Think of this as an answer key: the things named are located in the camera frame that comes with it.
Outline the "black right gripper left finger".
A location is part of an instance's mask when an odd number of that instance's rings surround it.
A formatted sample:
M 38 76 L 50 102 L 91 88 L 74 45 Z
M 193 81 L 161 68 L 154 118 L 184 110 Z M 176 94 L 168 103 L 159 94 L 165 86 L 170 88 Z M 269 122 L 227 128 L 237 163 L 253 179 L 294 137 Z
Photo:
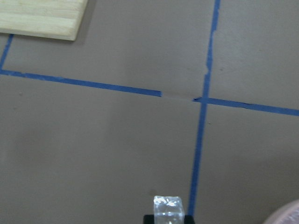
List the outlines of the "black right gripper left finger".
M 154 224 L 154 215 L 144 215 L 143 216 L 143 224 Z

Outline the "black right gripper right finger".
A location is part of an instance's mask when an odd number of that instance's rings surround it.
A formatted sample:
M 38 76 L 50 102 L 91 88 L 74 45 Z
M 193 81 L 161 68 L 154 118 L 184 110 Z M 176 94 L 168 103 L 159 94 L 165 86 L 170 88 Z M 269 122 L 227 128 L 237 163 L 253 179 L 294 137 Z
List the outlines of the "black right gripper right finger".
M 184 224 L 195 224 L 193 216 L 192 215 L 185 215 Z

